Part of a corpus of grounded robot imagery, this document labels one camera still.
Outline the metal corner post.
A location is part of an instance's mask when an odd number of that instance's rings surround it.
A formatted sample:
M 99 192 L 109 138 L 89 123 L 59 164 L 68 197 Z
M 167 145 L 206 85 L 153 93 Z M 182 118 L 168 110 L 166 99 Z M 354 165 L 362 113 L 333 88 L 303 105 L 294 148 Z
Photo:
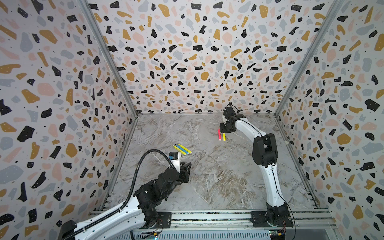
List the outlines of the metal corner post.
M 101 50 L 103 56 L 105 57 L 108 66 L 110 67 L 110 69 L 112 71 L 112 74 L 113 74 L 113 76 L 117 82 L 117 85 L 120 88 L 124 99 L 126 100 L 126 103 L 127 103 L 128 109 L 129 109 L 129 113 L 132 115 L 132 117 L 134 119 L 136 119 L 138 117 L 138 113 L 134 108 L 134 104 L 131 101 L 131 98 L 129 96 L 127 88 L 126 88 L 126 86 L 122 80 L 121 75 L 119 74 L 118 68 L 117 68 L 117 66 L 116 66 L 116 64 L 115 64 L 115 62 L 114 62 L 114 60 L 110 54 L 108 46 L 103 39 L 103 35 L 100 31 L 100 28 L 97 24 L 96 19 L 94 18 L 94 15 L 91 11 L 89 3 L 88 3 L 88 1 L 83 1 L 83 0 L 79 0 L 78 2 L 79 2 L 81 10 L 85 16 L 85 19 L 87 20 L 89 27 L 95 36 L 95 39 L 96 39 L 96 41 L 100 47 L 100 50 Z
M 324 35 L 327 33 L 329 27 L 331 26 L 333 20 L 335 19 L 338 11 L 341 9 L 343 5 L 342 0 L 334 0 L 332 5 L 330 6 L 329 11 L 327 12 L 327 16 L 325 20 L 323 21 L 323 24 L 321 25 L 317 35 L 314 38 L 314 41 L 311 43 L 307 54 L 303 58 L 302 62 L 299 65 L 298 70 L 296 71 L 293 80 L 291 81 L 290 85 L 287 87 L 287 91 L 285 92 L 281 102 L 279 103 L 275 113 L 274 117 L 277 118 L 279 114 L 283 111 L 284 105 L 288 102 L 290 94 L 294 91 L 295 86 L 299 82 L 301 76 L 303 75 L 307 65 L 310 63 L 311 59 L 314 57 L 314 55 L 317 52 L 317 48 L 319 47 L 320 43 L 322 42 L 322 39 Z

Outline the metal corner post right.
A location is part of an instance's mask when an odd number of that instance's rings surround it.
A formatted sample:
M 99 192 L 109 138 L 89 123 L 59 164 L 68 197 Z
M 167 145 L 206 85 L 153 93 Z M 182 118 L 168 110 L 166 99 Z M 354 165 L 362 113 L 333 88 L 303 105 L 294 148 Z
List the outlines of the metal corner post right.
M 338 11 L 341 9 L 343 5 L 342 0 L 334 0 L 332 5 L 330 6 L 329 11 L 327 12 L 327 16 L 325 20 L 323 21 L 323 24 L 321 25 L 317 35 L 314 38 L 314 41 L 311 43 L 307 54 L 303 58 L 302 62 L 299 65 L 298 70 L 296 71 L 293 80 L 291 81 L 290 85 L 287 87 L 287 91 L 285 92 L 281 102 L 279 103 L 275 113 L 274 117 L 277 118 L 279 114 L 283 111 L 284 105 L 288 102 L 290 94 L 294 91 L 295 86 L 299 82 L 301 76 L 303 75 L 307 65 L 310 63 L 311 59 L 314 57 L 314 55 L 317 52 L 317 48 L 319 47 L 320 43 L 322 42 L 322 39 L 324 35 L 327 33 L 329 27 L 331 26 L 333 20 L 335 19 Z

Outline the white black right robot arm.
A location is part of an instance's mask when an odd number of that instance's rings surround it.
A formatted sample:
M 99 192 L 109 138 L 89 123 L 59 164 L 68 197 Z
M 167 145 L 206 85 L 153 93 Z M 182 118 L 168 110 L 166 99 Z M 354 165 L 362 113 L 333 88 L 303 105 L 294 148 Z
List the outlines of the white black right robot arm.
M 223 110 L 223 122 L 220 123 L 222 134 L 242 132 L 252 143 L 252 158 L 259 166 L 267 193 L 266 222 L 278 226 L 290 217 L 290 207 L 281 193 L 277 173 L 278 147 L 276 137 L 254 126 L 240 110 L 226 106 Z

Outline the blue highlighter pen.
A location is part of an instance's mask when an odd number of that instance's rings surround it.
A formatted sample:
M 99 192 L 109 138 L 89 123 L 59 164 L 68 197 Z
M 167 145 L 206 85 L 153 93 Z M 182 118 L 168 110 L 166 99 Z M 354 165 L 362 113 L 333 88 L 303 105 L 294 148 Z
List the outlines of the blue highlighter pen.
M 176 145 L 176 148 L 178 148 L 184 155 L 189 155 L 185 150 L 183 150 L 181 147 Z

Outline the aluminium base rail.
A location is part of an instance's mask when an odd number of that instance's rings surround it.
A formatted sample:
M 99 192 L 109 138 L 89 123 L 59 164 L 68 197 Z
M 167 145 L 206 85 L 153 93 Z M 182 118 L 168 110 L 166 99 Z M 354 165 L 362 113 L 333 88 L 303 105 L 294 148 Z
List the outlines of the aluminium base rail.
M 340 240 L 329 210 L 294 209 L 279 226 L 262 210 L 160 211 L 150 229 L 128 230 L 116 240 Z

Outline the pink highlighter pen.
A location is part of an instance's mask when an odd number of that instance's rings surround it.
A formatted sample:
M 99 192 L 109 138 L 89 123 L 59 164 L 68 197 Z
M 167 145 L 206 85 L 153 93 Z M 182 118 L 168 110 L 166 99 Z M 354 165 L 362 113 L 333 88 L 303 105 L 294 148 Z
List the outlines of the pink highlighter pen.
M 218 138 L 219 138 L 219 141 L 222 140 L 222 134 L 221 134 L 221 130 L 220 129 L 218 129 Z

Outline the metal corner post left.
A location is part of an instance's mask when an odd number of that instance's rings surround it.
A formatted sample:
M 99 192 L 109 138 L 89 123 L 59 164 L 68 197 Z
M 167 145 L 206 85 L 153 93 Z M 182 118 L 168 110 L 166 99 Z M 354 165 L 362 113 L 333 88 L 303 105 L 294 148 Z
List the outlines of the metal corner post left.
M 128 109 L 129 109 L 129 113 L 132 115 L 132 117 L 134 119 L 136 119 L 138 117 L 138 113 L 134 108 L 134 104 L 131 101 L 131 98 L 129 96 L 127 88 L 126 88 L 126 86 L 122 80 L 121 75 L 119 74 L 118 68 L 117 68 L 117 66 L 116 66 L 116 64 L 115 64 L 115 62 L 114 62 L 114 60 L 110 54 L 108 46 L 103 39 L 103 35 L 100 31 L 100 28 L 97 24 L 96 19 L 94 18 L 94 15 L 91 11 L 89 3 L 88 3 L 88 1 L 83 1 L 83 0 L 79 0 L 78 2 L 79 2 L 81 10 L 85 16 L 85 19 L 87 20 L 89 27 L 95 36 L 95 39 L 96 39 L 96 41 L 100 47 L 100 50 L 101 50 L 103 56 L 105 57 L 108 66 L 110 67 L 110 69 L 112 71 L 112 74 L 113 74 L 113 76 L 117 82 L 117 85 L 120 88 L 124 99 L 126 100 L 126 103 L 127 103 Z

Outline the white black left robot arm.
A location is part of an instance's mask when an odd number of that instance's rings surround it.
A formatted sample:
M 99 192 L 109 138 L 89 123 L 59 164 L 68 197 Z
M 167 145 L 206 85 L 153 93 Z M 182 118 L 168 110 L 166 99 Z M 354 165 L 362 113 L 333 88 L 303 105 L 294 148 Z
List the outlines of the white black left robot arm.
M 191 163 L 180 171 L 166 169 L 158 178 L 142 185 L 123 202 L 91 219 L 62 225 L 59 240 L 112 240 L 129 231 L 152 227 L 159 217 L 156 207 L 166 201 L 177 186 L 189 182 Z

